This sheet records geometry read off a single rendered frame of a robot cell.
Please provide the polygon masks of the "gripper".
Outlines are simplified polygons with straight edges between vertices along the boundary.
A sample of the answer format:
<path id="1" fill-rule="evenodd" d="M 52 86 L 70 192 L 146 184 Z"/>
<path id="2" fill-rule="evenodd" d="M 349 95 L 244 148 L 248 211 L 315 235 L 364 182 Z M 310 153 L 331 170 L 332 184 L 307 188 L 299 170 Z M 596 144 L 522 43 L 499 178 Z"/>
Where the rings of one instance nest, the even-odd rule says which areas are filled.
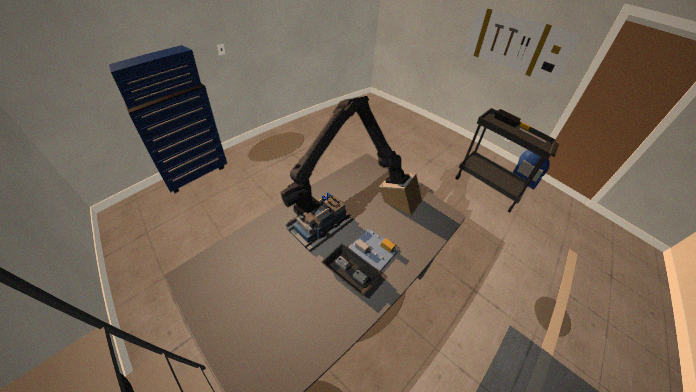
<path id="1" fill-rule="evenodd" d="M 311 202 L 312 198 L 312 202 Z M 312 215 L 314 216 L 317 210 L 320 208 L 319 201 L 317 201 L 313 196 L 308 200 L 302 200 L 300 201 L 301 207 L 299 207 L 297 204 L 293 205 L 293 211 L 302 219 L 305 219 L 304 213 L 307 212 L 308 214 L 311 212 Z M 314 212 L 313 212 L 314 211 Z M 302 216 L 303 215 L 303 216 Z M 301 218 L 300 218 L 301 219 Z M 304 219 L 301 221 L 304 222 Z"/>

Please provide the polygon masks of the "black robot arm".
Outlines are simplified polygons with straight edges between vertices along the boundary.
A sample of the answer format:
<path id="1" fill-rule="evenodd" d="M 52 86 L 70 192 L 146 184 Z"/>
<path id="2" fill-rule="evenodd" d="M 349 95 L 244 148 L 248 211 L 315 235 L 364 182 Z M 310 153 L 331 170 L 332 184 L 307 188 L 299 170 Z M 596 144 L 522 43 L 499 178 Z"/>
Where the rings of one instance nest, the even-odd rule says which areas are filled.
<path id="1" fill-rule="evenodd" d="M 351 98 L 351 100 L 346 99 L 346 102 L 339 102 L 336 107 L 338 109 L 335 112 L 333 111 L 334 114 L 330 120 L 319 133 L 304 156 L 291 170 L 290 177 L 292 180 L 294 180 L 294 183 L 290 184 L 288 188 L 281 191 L 282 200 L 286 207 L 290 207 L 295 203 L 301 207 L 299 196 L 301 196 L 302 200 L 308 200 L 312 197 L 311 185 L 309 182 L 312 171 L 340 128 L 350 118 L 350 116 L 354 115 L 355 112 L 357 112 L 362 120 L 378 151 L 377 155 L 379 165 L 382 166 L 382 168 L 387 168 L 389 170 L 389 177 L 385 180 L 386 183 L 404 184 L 410 178 L 410 175 L 404 174 L 404 171 L 401 168 L 401 157 L 397 155 L 395 151 L 392 151 L 391 147 L 388 145 L 369 107 L 368 101 L 368 96 L 363 96 Z M 408 177 L 406 178 L 406 176 Z"/>

